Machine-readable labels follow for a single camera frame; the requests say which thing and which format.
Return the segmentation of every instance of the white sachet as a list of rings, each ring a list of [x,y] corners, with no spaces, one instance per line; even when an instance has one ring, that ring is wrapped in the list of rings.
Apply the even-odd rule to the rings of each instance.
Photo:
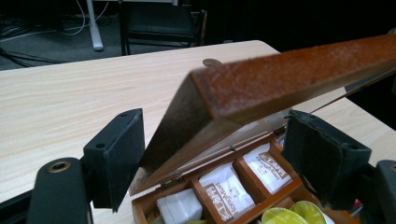
[[[223,221],[237,218],[255,205],[235,175],[231,162],[203,175],[199,182]]]
[[[157,200],[157,206],[165,224],[185,224],[200,220],[202,215],[202,206],[192,189],[163,197]]]
[[[288,173],[268,153],[270,144],[256,147],[244,155],[244,160],[270,193],[275,193],[291,181]]]

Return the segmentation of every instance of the box hinge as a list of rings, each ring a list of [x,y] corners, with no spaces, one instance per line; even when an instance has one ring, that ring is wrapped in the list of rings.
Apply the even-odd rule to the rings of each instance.
[[[166,190],[166,189],[170,189],[173,186],[181,184],[181,183],[184,183],[184,179],[182,176],[179,176],[177,178],[174,178],[174,179],[171,179],[171,180],[165,182],[164,184],[161,184],[161,188],[163,190]]]

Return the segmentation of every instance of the chair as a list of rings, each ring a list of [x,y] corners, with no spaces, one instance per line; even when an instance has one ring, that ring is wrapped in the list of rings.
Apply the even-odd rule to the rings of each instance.
[[[123,2],[120,5],[122,55],[130,44],[187,48],[199,45],[202,13],[194,18],[188,7],[171,3]]]

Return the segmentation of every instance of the open wooden tea box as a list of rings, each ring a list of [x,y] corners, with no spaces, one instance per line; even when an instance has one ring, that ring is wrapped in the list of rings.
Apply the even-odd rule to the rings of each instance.
[[[181,204],[193,195],[201,205],[194,221],[207,223],[255,223],[266,210],[290,209],[299,201],[321,207],[306,180],[282,156],[288,114],[297,104],[394,66],[367,56],[373,53],[373,41],[295,50],[190,72],[140,161],[130,188],[134,221],[156,223],[148,219],[158,210],[170,215],[164,214],[166,209],[183,217],[183,209],[171,207],[171,201],[164,202],[170,207],[159,209],[160,201],[173,195],[179,195]],[[335,98],[322,97],[312,108]],[[189,210],[194,205],[187,201],[181,207]],[[345,210],[322,212],[334,223],[359,223]]]

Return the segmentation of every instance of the light wooden table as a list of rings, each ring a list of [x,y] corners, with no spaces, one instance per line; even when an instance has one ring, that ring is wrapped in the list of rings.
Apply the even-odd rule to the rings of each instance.
[[[81,158],[83,147],[123,111],[143,108],[147,144],[183,77],[204,67],[203,59],[228,63],[275,53],[248,41],[0,72],[0,202],[32,189],[47,162]],[[395,132],[348,99],[315,114],[371,147],[371,164],[396,160]],[[94,209],[93,219],[134,223],[129,196],[117,214]]]

